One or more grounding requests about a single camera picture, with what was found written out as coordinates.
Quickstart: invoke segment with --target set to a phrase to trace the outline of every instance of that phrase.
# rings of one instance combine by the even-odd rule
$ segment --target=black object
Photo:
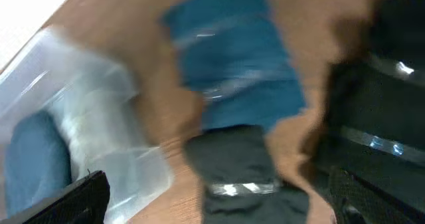
[[[210,130],[189,140],[185,154],[206,186],[216,183],[274,183],[279,179],[264,145],[260,126]],[[276,192],[217,195],[208,188],[203,203],[204,224],[305,223],[307,194],[284,181]]]
[[[102,171],[66,187],[56,197],[43,199],[1,224],[97,224],[103,223],[110,198],[110,186]]]
[[[425,220],[425,159],[408,161],[398,149],[425,151],[425,87],[410,82],[425,74],[422,14],[425,0],[379,1],[368,40],[372,55],[339,64],[331,74],[328,131],[313,159],[320,178],[329,183],[314,185],[333,205],[339,224]],[[347,128],[390,140],[393,153],[383,152],[375,139],[354,142],[343,132]]]

